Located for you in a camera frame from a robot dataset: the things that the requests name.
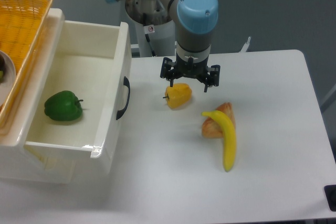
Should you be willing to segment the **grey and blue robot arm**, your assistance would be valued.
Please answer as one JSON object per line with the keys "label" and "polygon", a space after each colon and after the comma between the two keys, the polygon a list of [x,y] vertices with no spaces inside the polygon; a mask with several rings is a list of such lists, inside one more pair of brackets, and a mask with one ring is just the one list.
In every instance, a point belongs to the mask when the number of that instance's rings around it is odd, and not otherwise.
{"label": "grey and blue robot arm", "polygon": [[[115,3],[120,0],[106,0]],[[218,0],[137,0],[136,17],[142,24],[153,25],[159,21],[158,10],[167,23],[176,27],[176,60],[165,57],[160,77],[173,83],[185,77],[196,79],[205,88],[219,85],[220,66],[207,66],[211,50],[212,33],[216,27]]]}

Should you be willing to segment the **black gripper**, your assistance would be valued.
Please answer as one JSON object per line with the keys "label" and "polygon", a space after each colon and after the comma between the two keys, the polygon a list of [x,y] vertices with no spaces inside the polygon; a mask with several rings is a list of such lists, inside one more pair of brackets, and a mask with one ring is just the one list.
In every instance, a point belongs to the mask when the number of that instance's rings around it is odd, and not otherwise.
{"label": "black gripper", "polygon": [[164,57],[161,66],[160,78],[167,80],[173,87],[174,80],[181,77],[197,79],[204,84],[204,92],[209,87],[219,86],[220,65],[207,66],[211,46],[203,51],[191,52],[180,44],[176,47],[176,62]]}

